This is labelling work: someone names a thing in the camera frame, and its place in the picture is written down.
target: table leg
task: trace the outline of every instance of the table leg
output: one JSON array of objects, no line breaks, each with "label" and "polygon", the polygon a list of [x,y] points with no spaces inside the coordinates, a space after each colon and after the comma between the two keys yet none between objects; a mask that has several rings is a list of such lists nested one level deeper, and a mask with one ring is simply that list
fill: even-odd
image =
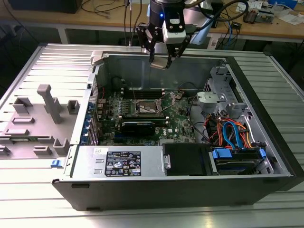
[{"label": "table leg", "polygon": [[215,47],[218,44],[218,40],[219,38],[221,38],[221,36],[222,36],[221,33],[212,33],[207,49],[215,49]]},{"label": "table leg", "polygon": [[69,40],[67,37],[67,31],[65,28],[57,28],[59,36],[60,36],[60,40],[62,44],[68,44]]},{"label": "table leg", "polygon": [[15,29],[13,25],[1,25],[1,27],[3,28],[3,30],[6,32],[6,33],[10,33],[10,35],[12,37],[15,37],[17,34],[15,32]]}]

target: red cable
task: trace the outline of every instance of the red cable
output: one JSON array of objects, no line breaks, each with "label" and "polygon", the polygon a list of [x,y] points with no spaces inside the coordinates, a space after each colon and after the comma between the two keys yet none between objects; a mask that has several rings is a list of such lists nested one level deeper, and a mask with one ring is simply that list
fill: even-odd
[{"label": "red cable", "polygon": [[101,99],[103,99],[103,98],[104,98],[104,96],[105,96],[105,88],[103,87],[103,96],[102,96],[102,98],[101,98]]}]

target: black cable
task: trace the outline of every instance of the black cable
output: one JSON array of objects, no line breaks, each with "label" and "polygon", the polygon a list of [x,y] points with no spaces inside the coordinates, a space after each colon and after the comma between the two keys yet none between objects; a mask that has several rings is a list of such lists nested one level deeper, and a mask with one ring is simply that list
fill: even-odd
[{"label": "black cable", "polygon": [[24,30],[26,30],[28,32],[28,34],[39,44],[39,41],[27,30],[26,27],[24,27],[24,25],[21,24],[21,22],[15,18],[15,16],[11,13],[11,11],[9,10],[8,6],[6,5],[5,1],[2,0],[4,7],[6,8],[6,10],[8,11],[8,13],[14,18],[15,21],[17,21],[23,28]]},{"label": "black cable", "polygon": [[190,108],[189,108],[189,122],[190,122],[190,124],[193,126],[193,129],[194,129],[196,132],[198,132],[201,136],[203,136],[203,138],[204,138],[206,141],[208,141],[208,138],[194,126],[194,124],[193,124],[193,122],[192,122],[192,120],[191,120],[191,108],[192,108],[192,106],[193,106],[193,102],[194,102],[195,98],[196,98],[196,97],[193,98],[193,100],[192,100],[192,102],[191,102],[191,105],[190,105]]},{"label": "black cable", "polygon": [[8,61],[12,64],[12,66],[14,68],[17,68],[17,65],[15,64],[14,60],[11,58],[9,51],[8,51],[8,49],[5,46],[5,43],[3,43],[3,48],[5,50],[3,56],[5,56],[8,59]]},{"label": "black cable", "polygon": [[124,43],[125,45],[127,46],[127,34],[126,34],[126,31],[125,31],[125,19],[127,17],[127,7],[125,6],[124,7],[124,16],[123,16],[123,34],[124,34]]},{"label": "black cable", "polygon": [[[222,13],[222,14],[227,15],[228,18],[231,18],[231,17],[228,15],[227,9],[225,9],[225,11],[226,11],[226,14],[225,14],[225,13]],[[220,46],[223,47],[223,42],[224,42],[224,40],[226,39],[226,36],[228,35],[229,30],[230,30],[230,28],[227,27],[225,23],[224,23],[224,25],[225,25],[225,27],[227,28],[227,32],[226,32],[224,38],[219,42],[218,46],[215,48],[216,50],[217,50]]]},{"label": "black cable", "polygon": [[248,8],[249,8],[249,5],[248,5],[248,2],[246,0],[233,0],[229,3],[227,3],[226,5],[224,5],[206,24],[204,24],[202,27],[200,28],[197,28],[196,31],[201,31],[203,30],[204,28],[206,28],[207,26],[209,26],[211,23],[213,23],[214,20],[217,20],[217,17],[220,16],[220,14],[222,13],[222,11],[224,11],[228,6],[231,6],[232,4],[234,3],[237,3],[237,2],[242,2],[245,4],[246,8],[243,12],[241,12],[240,14],[238,14],[237,16],[235,17],[232,17],[232,18],[229,18],[225,21],[231,21],[231,20],[235,20],[239,17],[241,17],[242,15],[244,15],[246,12],[248,12]]},{"label": "black cable", "polygon": [[139,8],[139,13],[137,15],[137,18],[136,18],[136,21],[134,23],[134,26],[133,26],[133,31],[132,31],[132,36],[131,36],[131,46],[133,45],[133,36],[134,36],[134,33],[135,33],[135,29],[136,29],[136,24],[138,22],[138,19],[139,17],[141,16],[142,14],[142,8],[143,8],[143,0],[140,1],[140,8]]},{"label": "black cable", "polygon": [[239,31],[238,31],[237,29],[236,29],[236,31],[237,31],[237,34],[230,40],[230,42],[233,41],[234,39],[235,39],[235,40],[234,40],[233,43],[230,43],[229,46],[233,45],[233,44],[236,43],[236,41],[238,40]]},{"label": "black cable", "polygon": [[0,88],[4,89],[4,90],[7,90],[7,88],[5,88],[4,86],[0,85]]},{"label": "black cable", "polygon": [[123,7],[123,6],[124,6],[124,5],[116,6],[116,7],[114,7],[114,8],[106,9],[106,10],[103,10],[103,11],[99,11],[99,10],[90,11],[90,10],[86,10],[86,9],[84,8],[84,5],[85,5],[86,3],[88,3],[89,1],[91,1],[91,0],[87,0],[87,1],[85,1],[84,3],[81,4],[81,9],[84,10],[85,12],[88,12],[88,13],[104,13],[104,12],[108,12],[108,11],[111,11],[111,10],[114,10],[114,9],[117,9],[117,8],[120,8],[120,7]]},{"label": "black cable", "polygon": [[244,13],[242,12],[242,13],[240,13],[240,14],[238,14],[237,16],[235,16],[235,17],[230,17],[229,19],[220,19],[220,18],[217,18],[217,17],[211,17],[211,16],[209,16],[207,13],[205,13],[204,12],[204,10],[202,9],[202,7],[199,5],[199,9],[200,9],[200,11],[201,11],[201,13],[206,17],[206,18],[208,18],[208,19],[214,19],[215,21],[221,21],[221,22],[225,22],[225,21],[231,21],[231,20],[235,20],[235,19],[237,19],[237,18],[239,18],[240,16],[242,16]]},{"label": "black cable", "polygon": [[194,88],[196,88],[197,91],[199,91],[199,89],[196,87],[196,85],[194,85],[192,82],[183,82],[183,83],[181,83],[180,86],[178,87],[178,90],[180,90],[181,87],[182,87],[184,84],[190,84],[190,85],[192,85]]},{"label": "black cable", "polygon": [[12,41],[13,37],[11,36],[11,34],[7,33],[1,26],[0,26],[0,29],[2,30],[2,32],[9,38],[12,46],[14,47],[18,47],[18,48],[22,48],[24,49],[25,51],[29,52],[31,55],[33,54],[33,51],[30,51],[29,49],[27,49],[26,47],[22,46],[22,45],[16,45],[14,44],[14,42]]},{"label": "black cable", "polygon": [[131,46],[131,34],[132,34],[132,5],[130,4],[130,33],[129,33],[129,46]]}]

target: sticker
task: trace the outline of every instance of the sticker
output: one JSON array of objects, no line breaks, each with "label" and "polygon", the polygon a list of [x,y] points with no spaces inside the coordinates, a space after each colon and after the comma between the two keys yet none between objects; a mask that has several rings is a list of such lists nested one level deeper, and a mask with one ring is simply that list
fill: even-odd
[{"label": "sticker", "polygon": [[141,176],[141,167],[140,151],[107,152],[105,168],[107,177]]},{"label": "sticker", "polygon": [[108,152],[109,148],[94,148],[93,154],[106,154]]}]

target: blue tab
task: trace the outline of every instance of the blue tab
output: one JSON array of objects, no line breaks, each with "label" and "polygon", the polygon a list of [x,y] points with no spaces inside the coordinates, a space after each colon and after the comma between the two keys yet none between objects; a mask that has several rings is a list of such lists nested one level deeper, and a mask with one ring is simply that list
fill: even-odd
[{"label": "blue tab", "polygon": [[80,136],[80,140],[81,141],[87,141],[87,136],[84,136],[84,135]]},{"label": "blue tab", "polygon": [[83,128],[82,131],[81,131],[81,133],[82,133],[82,134],[86,134],[86,133],[88,133],[88,131],[89,131],[89,130],[88,130],[87,128]]},{"label": "blue tab", "polygon": [[216,152],[216,150],[212,151],[212,156],[214,159],[218,158],[218,153]]},{"label": "blue tab", "polygon": [[85,120],[90,120],[92,118],[89,114],[86,114],[85,117]]},{"label": "blue tab", "polygon": [[88,127],[90,123],[88,121],[84,121],[84,127]]},{"label": "blue tab", "polygon": [[232,158],[232,154],[229,149],[226,148],[218,148],[212,152],[213,158]]},{"label": "blue tab", "polygon": [[61,168],[61,160],[53,160],[51,164],[51,168]]},{"label": "blue tab", "polygon": [[266,152],[264,149],[260,149],[260,154],[261,154],[262,158],[266,157]]}]

